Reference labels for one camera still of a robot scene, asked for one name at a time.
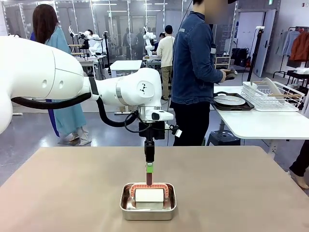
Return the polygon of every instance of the black stool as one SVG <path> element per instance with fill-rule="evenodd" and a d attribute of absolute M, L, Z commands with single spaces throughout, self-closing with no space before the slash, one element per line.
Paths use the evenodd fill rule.
<path fill-rule="evenodd" d="M 214 146 L 240 146 L 240 138 L 229 130 L 217 130 L 210 133 L 206 146 L 210 143 Z"/>

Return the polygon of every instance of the gray floor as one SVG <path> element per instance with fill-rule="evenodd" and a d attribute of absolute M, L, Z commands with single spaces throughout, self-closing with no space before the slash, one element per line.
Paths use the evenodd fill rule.
<path fill-rule="evenodd" d="M 234 81 L 223 83 L 227 86 L 237 86 L 241 84 L 241 76 Z M 275 80 L 286 82 L 280 77 Z M 138 134 L 132 134 L 124 128 L 112 128 L 105 125 L 99 118 L 98 113 L 85 113 L 87 125 L 91 133 L 91 146 L 143 146 L 144 139 Z M 115 116 L 108 113 L 108 117 L 113 120 L 124 120 L 125 116 Z M 214 110 L 211 111 L 210 131 L 219 129 L 220 117 Z M 137 130 L 138 123 L 134 122 L 130 127 Z M 169 134 L 169 140 L 159 140 L 155 142 L 156 146 L 171 146 L 174 136 Z M 7 130 L 0 134 L 0 186 L 9 178 L 36 150 L 40 147 L 60 146 L 59 140 L 55 136 L 51 127 L 48 114 L 24 113 L 23 116 L 14 116 Z M 245 145 L 256 145 L 267 150 L 267 145 L 261 140 L 242 141 Z M 296 159 L 303 141 L 281 141 L 275 161 L 285 171 Z"/>

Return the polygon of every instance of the white plate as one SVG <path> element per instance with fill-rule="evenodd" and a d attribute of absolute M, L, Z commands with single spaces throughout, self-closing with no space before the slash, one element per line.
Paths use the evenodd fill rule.
<path fill-rule="evenodd" d="M 246 101 L 235 96 L 219 95 L 213 98 L 216 103 L 223 105 L 243 105 Z"/>

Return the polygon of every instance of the dish rack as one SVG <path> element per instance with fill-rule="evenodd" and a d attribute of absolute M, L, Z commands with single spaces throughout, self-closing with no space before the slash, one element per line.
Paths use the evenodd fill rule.
<path fill-rule="evenodd" d="M 264 82 L 243 82 L 241 95 L 258 111 L 298 111 L 305 94 L 277 81 L 273 83 L 282 94 L 272 94 Z"/>

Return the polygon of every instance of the black tray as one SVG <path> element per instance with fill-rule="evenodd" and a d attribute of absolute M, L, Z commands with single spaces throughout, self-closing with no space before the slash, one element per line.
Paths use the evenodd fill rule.
<path fill-rule="evenodd" d="M 244 99 L 242 96 L 240 96 L 238 93 L 225 93 L 225 92 L 218 92 L 213 95 L 213 97 L 217 97 L 219 94 L 225 94 L 227 96 L 234 96 L 241 99 Z M 246 103 L 243 105 L 224 105 L 217 102 L 213 102 L 213 107 L 216 107 L 218 110 L 224 110 L 224 111 L 249 111 L 254 108 L 254 105 L 252 105 L 250 102 L 248 102 L 246 99 L 244 99 Z"/>

